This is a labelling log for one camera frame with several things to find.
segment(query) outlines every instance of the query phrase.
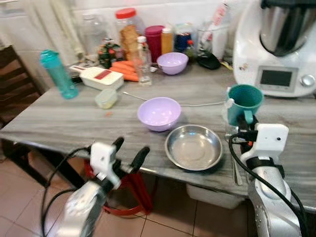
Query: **food processor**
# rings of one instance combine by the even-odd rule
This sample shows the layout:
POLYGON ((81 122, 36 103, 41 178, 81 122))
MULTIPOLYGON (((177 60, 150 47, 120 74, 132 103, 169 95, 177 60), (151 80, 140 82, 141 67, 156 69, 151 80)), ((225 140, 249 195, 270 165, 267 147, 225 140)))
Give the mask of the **food processor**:
POLYGON ((234 76, 264 94, 299 97, 316 89, 316 0, 254 0, 235 37, 234 76))

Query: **lavender bowl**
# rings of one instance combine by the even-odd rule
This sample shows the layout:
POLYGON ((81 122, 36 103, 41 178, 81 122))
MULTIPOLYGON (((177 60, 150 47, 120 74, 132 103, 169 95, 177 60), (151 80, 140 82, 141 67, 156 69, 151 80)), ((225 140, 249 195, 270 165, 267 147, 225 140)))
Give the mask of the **lavender bowl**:
POLYGON ((188 60, 189 58, 187 55, 183 53, 172 52, 160 56, 157 59, 157 63, 164 73, 175 75, 185 69, 188 60))
POLYGON ((156 97, 144 102, 138 109, 138 119, 152 131, 170 129, 178 120, 181 107, 178 102, 167 97, 156 97))

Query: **black lid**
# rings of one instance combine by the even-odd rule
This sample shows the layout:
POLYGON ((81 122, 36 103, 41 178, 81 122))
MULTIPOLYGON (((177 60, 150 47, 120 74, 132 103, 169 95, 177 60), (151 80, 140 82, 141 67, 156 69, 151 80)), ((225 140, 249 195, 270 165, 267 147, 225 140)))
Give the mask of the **black lid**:
POLYGON ((285 8, 292 7, 316 7, 316 0, 262 0, 261 7, 280 6, 285 8))

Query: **green mug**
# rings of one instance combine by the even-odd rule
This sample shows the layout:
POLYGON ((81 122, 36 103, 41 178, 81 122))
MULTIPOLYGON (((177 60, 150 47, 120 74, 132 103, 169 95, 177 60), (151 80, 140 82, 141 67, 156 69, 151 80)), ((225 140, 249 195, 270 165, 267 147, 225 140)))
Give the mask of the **green mug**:
POLYGON ((263 102, 261 90, 251 85, 235 85, 228 92, 226 103, 228 123, 238 126, 237 117, 245 116, 247 124, 253 122, 253 115, 263 102))

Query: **gray marble tabletop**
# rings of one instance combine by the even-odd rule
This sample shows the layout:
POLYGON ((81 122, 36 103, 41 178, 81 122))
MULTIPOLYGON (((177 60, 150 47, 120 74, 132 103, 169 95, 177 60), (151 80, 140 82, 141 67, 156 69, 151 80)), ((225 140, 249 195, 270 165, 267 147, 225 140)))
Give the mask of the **gray marble tabletop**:
MULTIPOLYGON (((188 66, 175 76, 156 72, 150 87, 126 82, 118 91, 118 101, 109 110, 96 106, 94 97, 99 90, 79 85, 79 96, 65 100, 57 88, 52 88, 3 128, 0 137, 68 153, 93 141, 111 143, 117 137, 124 136, 125 142, 118 157, 125 162, 130 162, 144 145, 150 146, 143 172, 247 197, 245 174, 241 169, 244 184, 237 186, 233 181, 232 162, 228 144, 224 140, 223 105, 182 107, 176 126, 206 126, 215 131, 223 143, 223 157, 216 167, 190 172, 178 168, 167 158, 164 142, 169 131, 149 131, 137 119, 137 109, 143 101, 122 94, 127 91, 147 99, 166 96, 180 104, 204 104, 224 100, 227 86, 234 83, 232 72, 226 68, 210 71, 199 66, 188 66)), ((257 118, 260 122, 282 123, 289 127, 287 145, 280 156, 285 179, 304 206, 316 212, 316 100, 313 96, 298 99, 265 97, 257 118)))

